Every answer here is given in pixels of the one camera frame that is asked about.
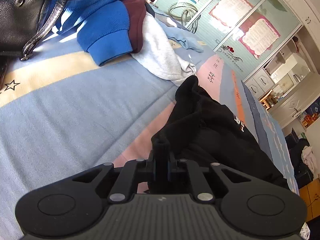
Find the ridged surface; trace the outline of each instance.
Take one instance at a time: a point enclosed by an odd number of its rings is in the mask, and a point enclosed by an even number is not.
[[[38,239],[26,236],[24,240]],[[242,240],[254,239],[230,228],[213,206],[198,204],[189,195],[135,195],[126,204],[111,206],[103,219],[69,240]],[[298,240],[294,235],[284,239]]]

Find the round pad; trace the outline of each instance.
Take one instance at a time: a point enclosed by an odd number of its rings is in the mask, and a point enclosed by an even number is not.
[[[249,198],[247,205],[252,212],[261,216],[275,216],[284,210],[282,199],[267,194]]]
[[[53,194],[40,200],[38,208],[46,215],[57,216],[70,212],[75,205],[74,198],[63,194]]]
[[[307,216],[306,205],[298,195],[263,181],[230,185],[221,212],[238,231],[260,237],[297,233]]]
[[[16,218],[25,233],[53,238],[84,230],[102,210],[94,187],[66,180],[24,195],[16,205]]]

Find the maroon fabric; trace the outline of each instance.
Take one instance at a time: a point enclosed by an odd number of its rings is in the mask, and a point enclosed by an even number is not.
[[[142,49],[142,24],[146,16],[145,0],[122,0],[127,8],[130,28],[128,31],[130,43],[132,46],[131,53],[138,53]]]

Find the bag strap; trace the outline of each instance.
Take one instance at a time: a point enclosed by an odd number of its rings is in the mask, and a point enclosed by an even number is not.
[[[60,17],[63,8],[65,7],[68,0],[57,0],[52,13],[50,14],[46,23],[42,28],[28,41],[22,50],[23,58],[21,60],[27,60],[31,55],[34,48],[41,42],[41,40],[49,33],[58,18]]]

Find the metal screw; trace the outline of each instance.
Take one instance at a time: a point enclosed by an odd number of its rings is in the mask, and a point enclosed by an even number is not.
[[[210,201],[213,199],[213,196],[210,193],[200,193],[197,198],[201,201]]]
[[[121,193],[113,193],[112,195],[110,195],[109,199],[115,202],[119,202],[125,199],[125,195]]]

